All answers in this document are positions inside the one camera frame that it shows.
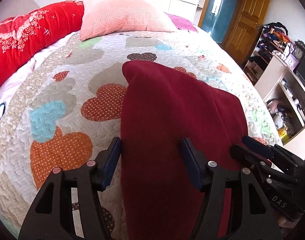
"pink striped pillow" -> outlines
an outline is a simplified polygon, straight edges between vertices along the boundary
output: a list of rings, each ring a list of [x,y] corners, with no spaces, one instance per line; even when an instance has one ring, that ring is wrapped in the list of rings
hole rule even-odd
[[[83,0],[80,39],[107,35],[113,32],[153,31],[172,32],[176,27],[171,19],[145,0]]]

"folded garment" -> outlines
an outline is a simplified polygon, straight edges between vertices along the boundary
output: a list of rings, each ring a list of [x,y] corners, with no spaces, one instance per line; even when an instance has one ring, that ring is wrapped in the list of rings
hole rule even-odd
[[[129,239],[187,240],[204,194],[190,182],[179,141],[189,137],[209,161],[239,170],[229,150],[248,135],[241,103],[154,62],[126,62],[123,74],[129,86],[121,112],[121,184]],[[226,192],[219,236],[229,219]]]

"black clock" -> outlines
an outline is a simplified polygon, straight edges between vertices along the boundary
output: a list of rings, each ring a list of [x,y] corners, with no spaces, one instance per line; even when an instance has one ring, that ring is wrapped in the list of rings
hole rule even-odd
[[[292,55],[299,61],[305,56],[305,44],[302,41],[296,41]]]

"wooden door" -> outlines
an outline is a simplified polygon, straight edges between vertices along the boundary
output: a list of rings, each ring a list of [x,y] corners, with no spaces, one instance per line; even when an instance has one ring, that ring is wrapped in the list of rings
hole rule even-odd
[[[258,40],[258,32],[263,25],[270,0],[242,0],[232,31],[223,45],[228,54],[243,64]]]

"blue heart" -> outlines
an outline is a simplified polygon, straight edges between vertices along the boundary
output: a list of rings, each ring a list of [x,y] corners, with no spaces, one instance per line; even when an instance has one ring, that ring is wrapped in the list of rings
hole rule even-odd
[[[66,111],[65,103],[60,100],[30,111],[30,128],[34,140],[40,143],[51,140],[56,131],[56,120],[62,118]]]
[[[171,50],[172,49],[172,47],[170,47],[166,44],[163,44],[163,43],[156,45],[155,48],[159,49],[159,50]]]

